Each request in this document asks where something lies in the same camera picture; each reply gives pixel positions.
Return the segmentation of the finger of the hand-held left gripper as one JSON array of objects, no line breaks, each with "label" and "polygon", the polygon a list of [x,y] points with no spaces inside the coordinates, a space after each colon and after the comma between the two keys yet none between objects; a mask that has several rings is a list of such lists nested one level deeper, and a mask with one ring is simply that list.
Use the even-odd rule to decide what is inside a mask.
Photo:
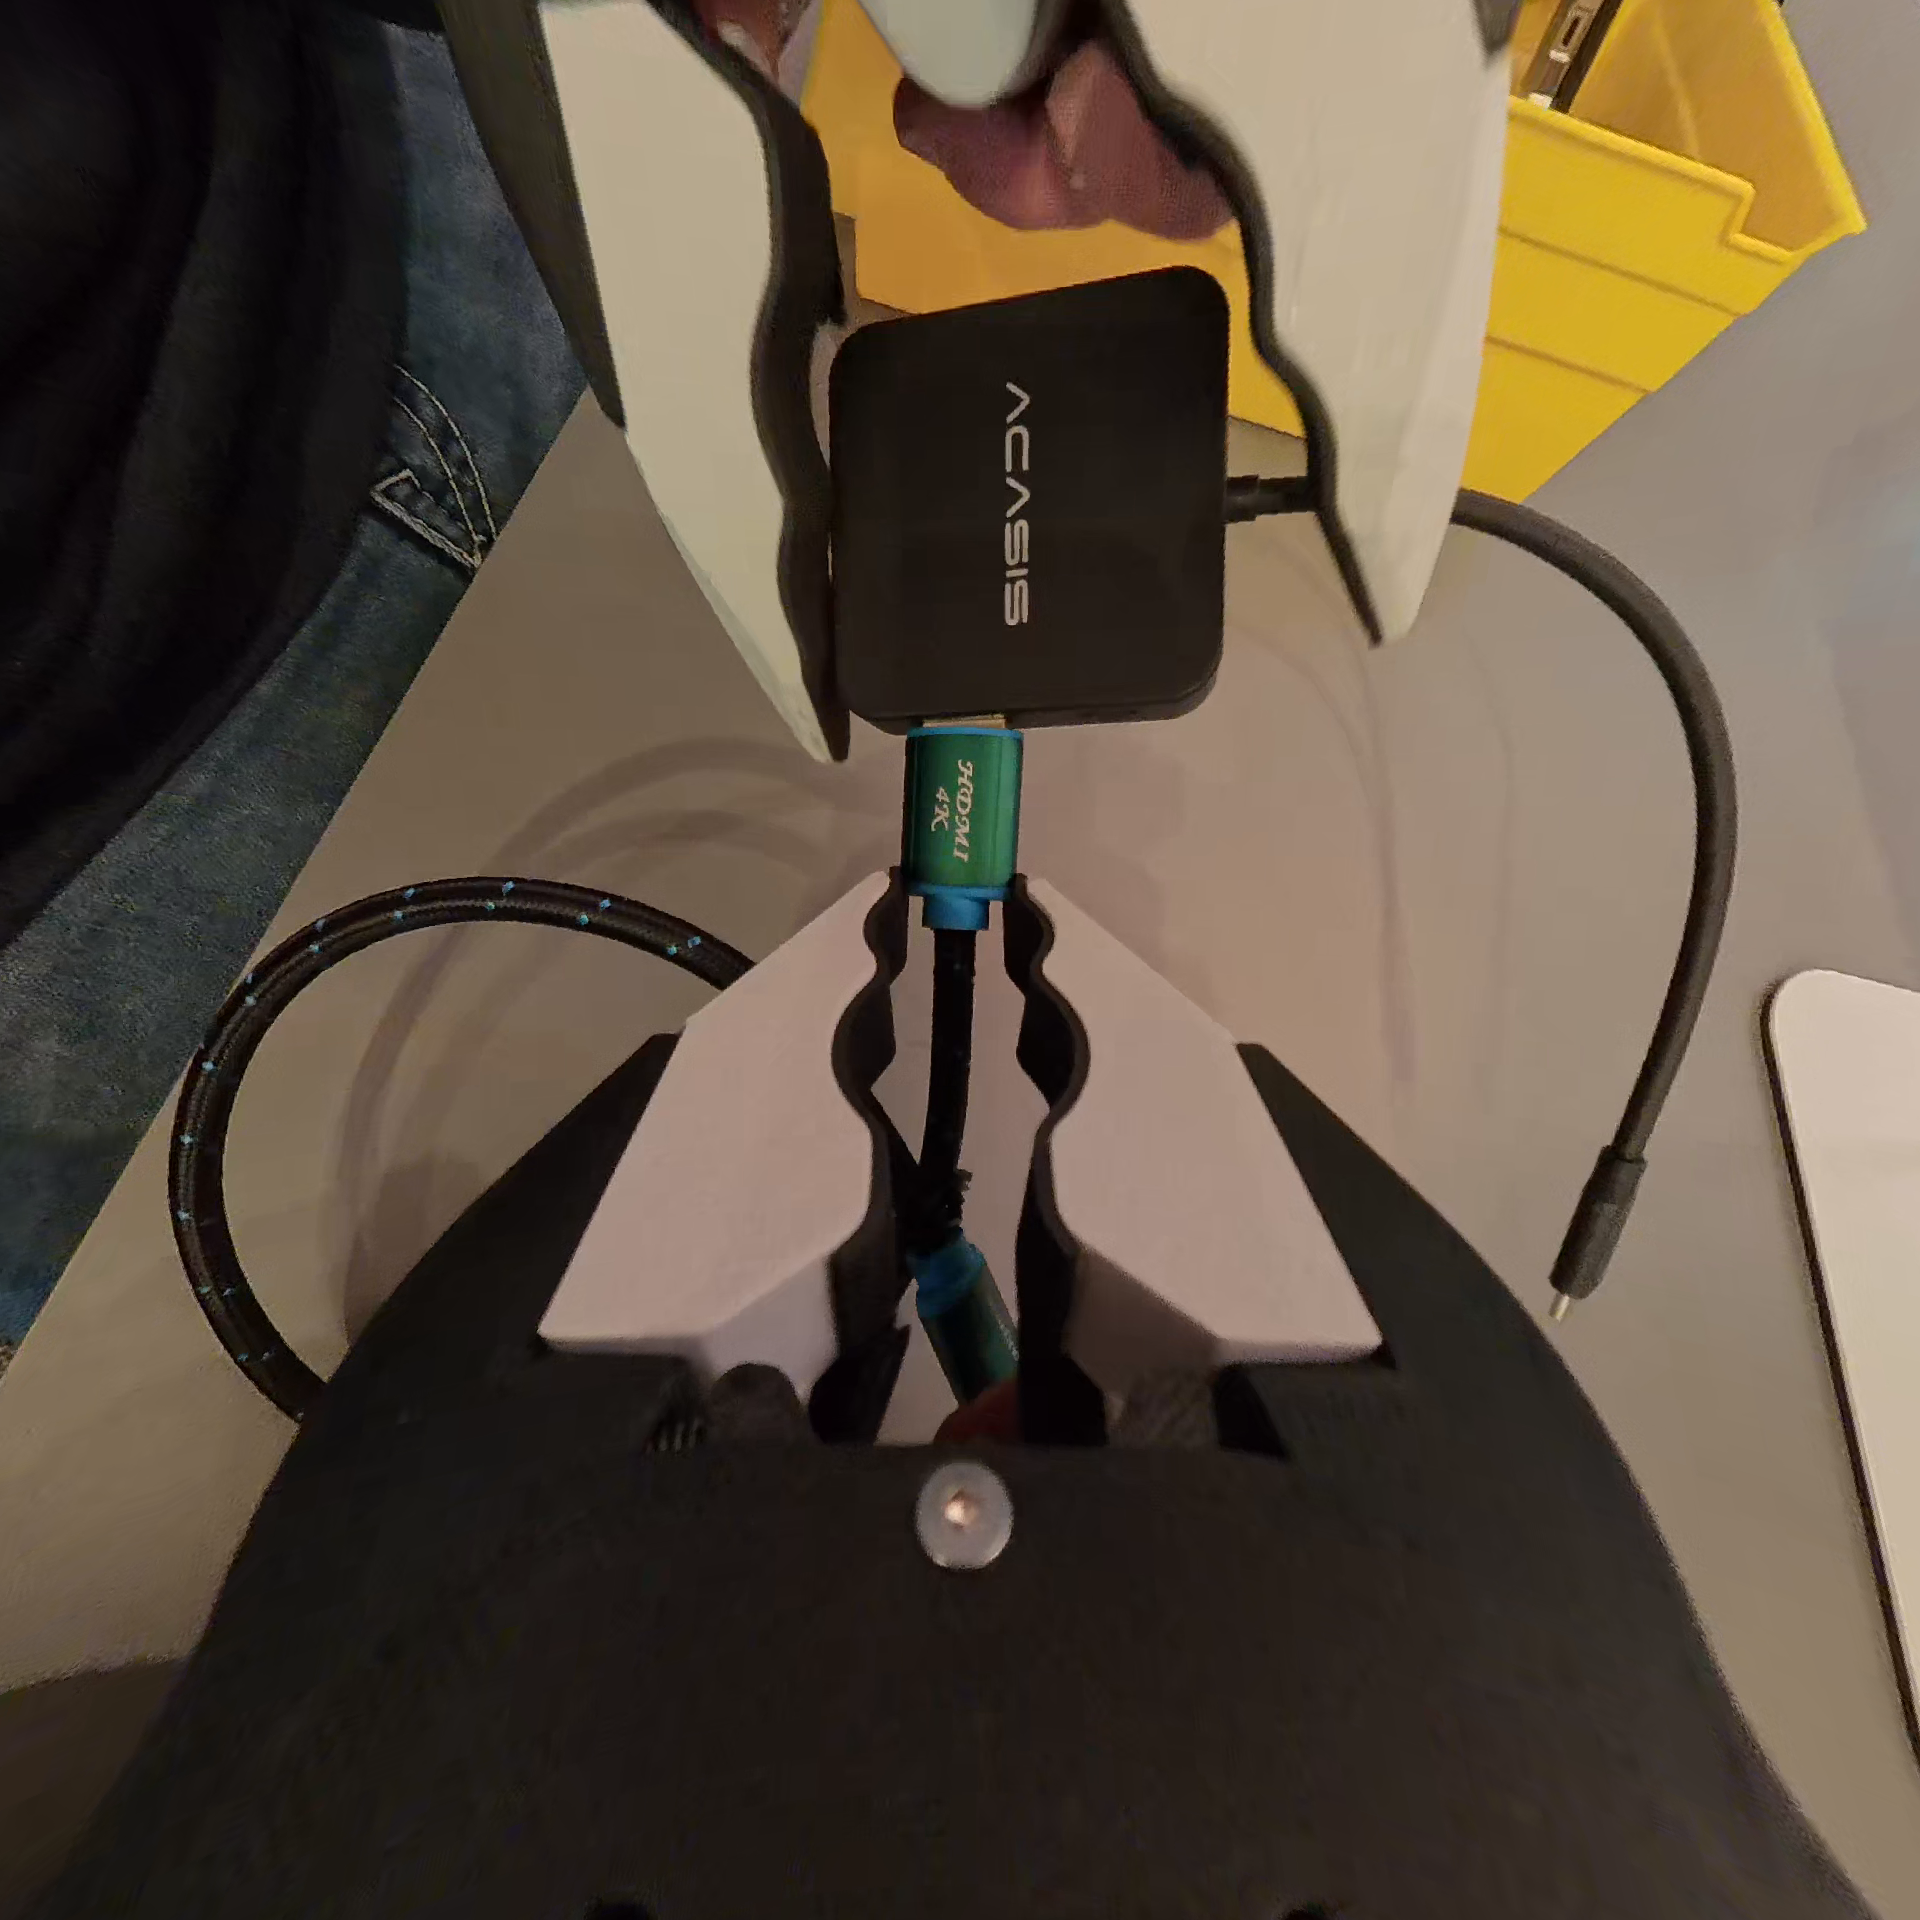
[{"label": "finger of the hand-held left gripper", "polygon": [[617,424],[668,541],[811,759],[847,757],[811,348],[840,315],[829,160],[690,6],[543,6]]},{"label": "finger of the hand-held left gripper", "polygon": [[1420,616],[1490,315],[1509,6],[1107,6],[1154,124],[1219,177],[1262,364],[1366,636]]}]

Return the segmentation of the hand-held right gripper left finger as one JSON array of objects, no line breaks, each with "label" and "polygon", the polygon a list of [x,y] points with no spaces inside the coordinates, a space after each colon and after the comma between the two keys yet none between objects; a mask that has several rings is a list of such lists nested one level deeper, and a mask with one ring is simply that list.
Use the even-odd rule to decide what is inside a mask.
[{"label": "hand-held right gripper left finger", "polygon": [[903,883],[869,874],[694,1011],[543,1314],[570,1356],[777,1368],[821,1438],[879,1438],[903,1368],[894,1063]]}]

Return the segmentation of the person's left hand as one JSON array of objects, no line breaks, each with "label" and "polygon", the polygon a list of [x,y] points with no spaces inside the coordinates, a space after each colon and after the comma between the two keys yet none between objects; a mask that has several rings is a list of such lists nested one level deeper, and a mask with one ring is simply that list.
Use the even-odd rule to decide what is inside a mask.
[{"label": "person's left hand", "polygon": [[1151,124],[1103,33],[1057,50],[1037,88],[995,108],[950,108],[903,77],[894,133],[1008,231],[1123,222],[1195,246],[1237,222],[1217,171]]}]

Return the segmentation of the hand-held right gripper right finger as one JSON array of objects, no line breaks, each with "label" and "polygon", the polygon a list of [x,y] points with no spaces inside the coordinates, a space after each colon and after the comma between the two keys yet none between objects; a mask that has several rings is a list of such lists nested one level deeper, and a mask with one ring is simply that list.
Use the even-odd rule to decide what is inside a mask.
[{"label": "hand-held right gripper right finger", "polygon": [[1057,883],[1018,878],[1018,1067],[1044,1100],[1018,1219],[1019,1438],[1217,1409],[1262,1364],[1372,1364],[1366,1314],[1239,1040]]}]

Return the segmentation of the yellow plastic bin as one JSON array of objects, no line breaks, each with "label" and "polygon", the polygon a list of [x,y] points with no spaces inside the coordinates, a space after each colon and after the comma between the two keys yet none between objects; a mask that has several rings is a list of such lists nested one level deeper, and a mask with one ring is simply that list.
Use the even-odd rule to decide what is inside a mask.
[{"label": "yellow plastic bin", "polygon": [[[950,309],[1138,269],[1205,269],[1231,300],[1231,416],[1304,432],[1250,342],[1237,231],[1205,246],[1123,222],[1003,231],[894,135],[900,62],[859,6],[829,6],[803,110],[852,286]],[[1525,499],[1663,389],[1808,254],[1863,231],[1784,6],[1627,0],[1575,108],[1509,98],[1495,280],[1463,483]]]}]

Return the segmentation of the white folding stand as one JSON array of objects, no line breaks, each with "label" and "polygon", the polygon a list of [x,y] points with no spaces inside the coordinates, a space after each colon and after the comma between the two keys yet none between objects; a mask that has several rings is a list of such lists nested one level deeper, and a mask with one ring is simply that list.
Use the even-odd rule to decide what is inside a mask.
[{"label": "white folding stand", "polygon": [[1920,994],[1798,970],[1762,1011],[1818,1326],[1911,1748],[1920,1748]]}]

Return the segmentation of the black square hub with cable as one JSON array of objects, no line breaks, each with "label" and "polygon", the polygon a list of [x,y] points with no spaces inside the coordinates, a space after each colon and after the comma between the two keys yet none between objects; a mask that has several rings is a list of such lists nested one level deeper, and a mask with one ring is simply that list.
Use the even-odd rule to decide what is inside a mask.
[{"label": "black square hub with cable", "polygon": [[1198,269],[900,315],[829,371],[838,691],[916,740],[903,867],[974,934],[1018,858],[1029,724],[1195,707],[1226,652],[1226,531],[1310,514],[1226,471],[1226,295]]}]

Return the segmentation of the person's jeans leg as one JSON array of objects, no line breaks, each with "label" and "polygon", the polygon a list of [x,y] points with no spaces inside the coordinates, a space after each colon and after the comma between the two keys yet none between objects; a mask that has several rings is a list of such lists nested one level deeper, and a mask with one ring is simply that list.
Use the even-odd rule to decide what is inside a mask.
[{"label": "person's jeans leg", "polygon": [[341,566],[226,724],[0,944],[7,1355],[41,1315],[586,389],[443,29],[389,38],[402,330]]}]

